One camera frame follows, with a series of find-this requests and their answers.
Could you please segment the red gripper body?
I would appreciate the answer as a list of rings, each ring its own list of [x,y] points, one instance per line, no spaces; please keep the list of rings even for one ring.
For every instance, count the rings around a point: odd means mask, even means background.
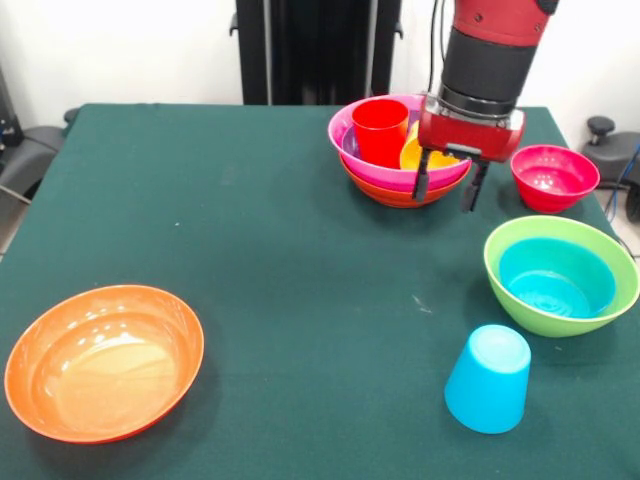
[[[525,125],[525,113],[520,109],[503,119],[474,118],[450,110],[436,96],[426,94],[421,102],[418,141],[428,150],[503,163],[518,147]]]

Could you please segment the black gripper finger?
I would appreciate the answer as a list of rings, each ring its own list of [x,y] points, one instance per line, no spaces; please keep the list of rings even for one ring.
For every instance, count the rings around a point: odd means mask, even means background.
[[[469,213],[475,209],[482,185],[489,170],[489,163],[485,160],[475,159],[473,163],[476,166],[476,171],[461,198],[461,211],[463,213]]]
[[[429,161],[430,153],[431,151],[427,148],[423,148],[421,151],[414,189],[412,192],[412,198],[416,202],[424,201],[428,193],[428,189],[429,189],[428,161]]]

